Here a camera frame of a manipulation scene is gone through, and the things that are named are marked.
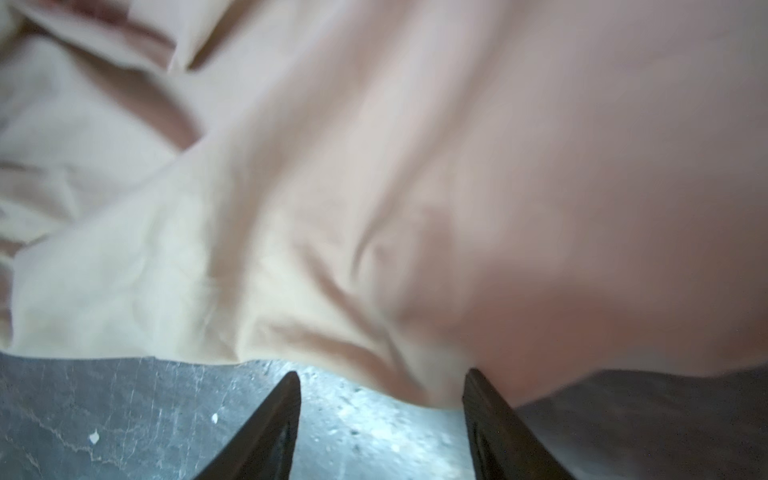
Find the scratched surface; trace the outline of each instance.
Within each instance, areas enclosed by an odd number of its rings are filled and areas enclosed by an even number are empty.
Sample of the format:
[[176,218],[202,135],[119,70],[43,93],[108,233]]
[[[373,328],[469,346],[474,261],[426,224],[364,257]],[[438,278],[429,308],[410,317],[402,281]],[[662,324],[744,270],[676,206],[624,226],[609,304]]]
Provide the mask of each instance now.
[[[193,478],[289,369],[303,394],[293,480],[474,478],[459,412],[318,369],[0,356],[0,479]],[[708,380],[610,372],[521,414],[577,478],[768,480],[765,369]]]

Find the crumpled cloth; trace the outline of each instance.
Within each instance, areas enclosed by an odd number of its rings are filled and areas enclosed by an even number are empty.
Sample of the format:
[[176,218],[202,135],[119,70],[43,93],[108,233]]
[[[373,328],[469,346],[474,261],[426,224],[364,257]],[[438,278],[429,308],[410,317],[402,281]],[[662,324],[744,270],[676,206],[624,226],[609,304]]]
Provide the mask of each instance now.
[[765,2],[193,3],[170,63],[0,8],[2,352],[441,407],[768,359]]

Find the gray stone surface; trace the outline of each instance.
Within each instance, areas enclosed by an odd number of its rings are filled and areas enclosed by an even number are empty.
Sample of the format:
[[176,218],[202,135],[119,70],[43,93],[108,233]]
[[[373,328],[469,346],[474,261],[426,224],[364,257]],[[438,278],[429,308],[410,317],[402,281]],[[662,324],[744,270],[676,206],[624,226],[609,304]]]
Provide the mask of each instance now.
[[[0,356],[0,479],[193,478],[290,369],[303,396],[293,480],[475,477],[460,412],[318,369]],[[520,412],[577,478],[768,479],[765,369],[607,372]]]

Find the floor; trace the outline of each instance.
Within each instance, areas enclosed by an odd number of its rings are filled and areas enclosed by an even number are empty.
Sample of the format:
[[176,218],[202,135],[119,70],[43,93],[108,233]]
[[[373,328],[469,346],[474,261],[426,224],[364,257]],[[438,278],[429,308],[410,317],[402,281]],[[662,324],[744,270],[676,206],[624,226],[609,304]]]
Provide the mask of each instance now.
[[[0,356],[0,478],[193,478],[299,372],[292,480],[475,478],[460,412],[286,362]],[[768,480],[768,368],[720,379],[607,372],[520,409],[579,479]]]

